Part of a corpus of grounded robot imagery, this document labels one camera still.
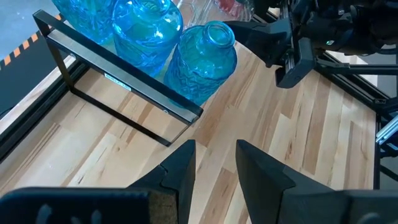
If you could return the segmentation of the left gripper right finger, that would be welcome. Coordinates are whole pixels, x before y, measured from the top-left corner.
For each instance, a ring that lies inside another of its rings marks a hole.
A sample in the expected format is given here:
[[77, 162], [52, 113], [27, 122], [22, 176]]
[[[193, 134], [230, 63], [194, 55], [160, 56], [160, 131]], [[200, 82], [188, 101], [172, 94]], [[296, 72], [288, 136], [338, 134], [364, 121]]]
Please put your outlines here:
[[314, 223], [311, 197], [333, 191], [243, 139], [236, 141], [235, 157], [252, 223]]

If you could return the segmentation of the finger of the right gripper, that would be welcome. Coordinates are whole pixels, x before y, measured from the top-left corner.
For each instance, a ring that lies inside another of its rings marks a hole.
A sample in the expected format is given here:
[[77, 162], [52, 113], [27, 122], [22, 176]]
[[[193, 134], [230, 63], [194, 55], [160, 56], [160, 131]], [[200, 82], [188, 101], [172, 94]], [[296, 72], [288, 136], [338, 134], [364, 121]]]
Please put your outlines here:
[[315, 67], [312, 42], [304, 37], [295, 43], [283, 67], [275, 71], [275, 84], [279, 88], [293, 88]]
[[282, 65], [282, 57], [291, 48], [292, 28], [288, 18], [270, 24], [226, 21], [235, 40], [257, 55], [266, 67]]

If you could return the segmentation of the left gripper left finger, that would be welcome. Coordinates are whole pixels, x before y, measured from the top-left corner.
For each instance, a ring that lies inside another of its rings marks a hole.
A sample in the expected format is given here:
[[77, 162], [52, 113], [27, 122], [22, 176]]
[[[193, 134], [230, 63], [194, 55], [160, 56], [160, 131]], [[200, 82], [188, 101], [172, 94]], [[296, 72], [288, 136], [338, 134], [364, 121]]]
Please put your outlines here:
[[196, 144], [185, 141], [128, 189], [140, 193], [134, 223], [188, 223], [196, 172]]

